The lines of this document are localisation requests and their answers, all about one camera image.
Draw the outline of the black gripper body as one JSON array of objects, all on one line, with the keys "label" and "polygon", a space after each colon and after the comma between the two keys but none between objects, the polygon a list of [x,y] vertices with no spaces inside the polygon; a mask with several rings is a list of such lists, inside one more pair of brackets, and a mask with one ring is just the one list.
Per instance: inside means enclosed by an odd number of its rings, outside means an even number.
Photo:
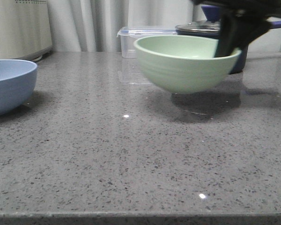
[{"label": "black gripper body", "polygon": [[267,17],[281,18],[281,0],[194,0],[193,3],[243,9]]}]

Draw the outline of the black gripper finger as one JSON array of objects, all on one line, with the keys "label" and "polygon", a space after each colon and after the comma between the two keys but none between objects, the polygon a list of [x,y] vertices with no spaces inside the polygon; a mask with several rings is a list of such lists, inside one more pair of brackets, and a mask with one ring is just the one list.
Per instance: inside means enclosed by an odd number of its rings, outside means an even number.
[{"label": "black gripper finger", "polygon": [[231,31],[231,51],[242,50],[251,42],[267,33],[271,23],[265,19],[233,17]]},{"label": "black gripper finger", "polygon": [[221,15],[220,33],[218,36],[217,49],[215,57],[230,56],[235,49],[234,36],[235,36],[235,18],[232,11],[223,11]]}]

